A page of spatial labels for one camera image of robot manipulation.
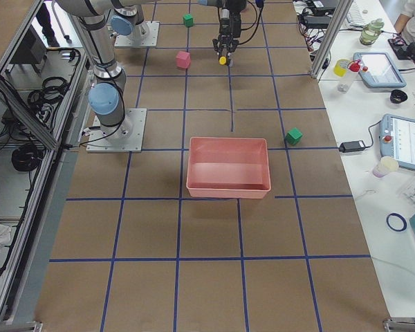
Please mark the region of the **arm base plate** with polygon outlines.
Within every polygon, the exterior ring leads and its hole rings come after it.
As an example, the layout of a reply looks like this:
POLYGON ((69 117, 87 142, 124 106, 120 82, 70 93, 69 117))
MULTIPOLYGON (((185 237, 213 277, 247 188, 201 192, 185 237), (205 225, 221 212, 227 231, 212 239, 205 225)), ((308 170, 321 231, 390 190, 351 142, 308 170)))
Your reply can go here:
POLYGON ((128 108, 124 122, 110 131, 108 127, 102 127, 98 117, 94 116, 93 126, 99 129, 90 132, 91 142, 86 145, 86 150, 89 153, 141 152, 146 118, 146 109, 128 108))
POLYGON ((159 21, 143 21, 135 25, 131 22, 116 23, 116 48, 154 48, 158 43, 159 21))

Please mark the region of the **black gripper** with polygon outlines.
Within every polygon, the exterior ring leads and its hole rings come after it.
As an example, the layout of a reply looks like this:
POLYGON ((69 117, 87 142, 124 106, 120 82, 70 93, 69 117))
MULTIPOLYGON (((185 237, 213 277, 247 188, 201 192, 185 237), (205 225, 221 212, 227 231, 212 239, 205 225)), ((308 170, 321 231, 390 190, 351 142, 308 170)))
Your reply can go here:
MULTIPOLYGON (((229 41, 227 45, 227 65, 232 64, 232 55, 239 45, 241 36, 241 11, 242 1, 218 1, 220 9, 219 40, 229 41)), ((218 39, 213 39, 213 48, 217 55, 222 54, 222 44, 218 39)))

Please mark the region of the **pink cube near arm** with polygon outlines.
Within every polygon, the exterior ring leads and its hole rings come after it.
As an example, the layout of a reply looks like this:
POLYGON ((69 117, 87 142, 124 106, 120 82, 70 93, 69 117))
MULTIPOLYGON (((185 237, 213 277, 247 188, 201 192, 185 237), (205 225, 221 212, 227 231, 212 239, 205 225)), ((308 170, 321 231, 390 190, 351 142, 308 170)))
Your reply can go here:
POLYGON ((178 51, 176 54, 176 66, 181 69, 188 69, 191 64, 191 55, 189 52, 178 51))

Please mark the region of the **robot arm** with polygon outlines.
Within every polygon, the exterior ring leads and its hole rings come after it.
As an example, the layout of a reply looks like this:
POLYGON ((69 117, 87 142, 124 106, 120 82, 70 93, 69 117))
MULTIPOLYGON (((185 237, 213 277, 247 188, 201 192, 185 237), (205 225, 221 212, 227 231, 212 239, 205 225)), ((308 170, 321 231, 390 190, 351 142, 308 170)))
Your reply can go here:
POLYGON ((123 92, 124 69, 116 60, 105 12, 123 9, 133 1, 59 1, 59 6, 78 22, 81 43, 93 62, 95 85, 89 90, 89 106, 100 122, 102 140, 116 140, 129 131, 123 92))
MULTIPOLYGON (((154 1, 58 1, 79 28, 79 38, 93 62, 93 71, 99 78, 116 77, 124 70, 116 60, 109 29, 121 36, 125 48, 142 46, 148 39, 155 45, 157 21, 147 21, 141 8, 154 1)), ((176 16, 192 5, 216 9, 219 25, 218 36, 213 39, 213 49, 221 65, 232 63, 232 54, 240 44, 241 12, 246 1, 166 1, 158 7, 158 16, 169 23, 176 23, 176 16)))

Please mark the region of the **green cube near arm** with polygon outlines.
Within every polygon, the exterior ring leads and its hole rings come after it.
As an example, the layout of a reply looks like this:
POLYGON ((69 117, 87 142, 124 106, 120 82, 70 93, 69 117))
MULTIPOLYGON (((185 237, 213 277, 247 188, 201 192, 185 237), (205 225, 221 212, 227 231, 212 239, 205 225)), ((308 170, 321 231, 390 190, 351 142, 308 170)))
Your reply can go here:
POLYGON ((297 128, 293 127, 286 132, 284 140, 290 145, 296 145, 303 137, 303 133, 297 128))

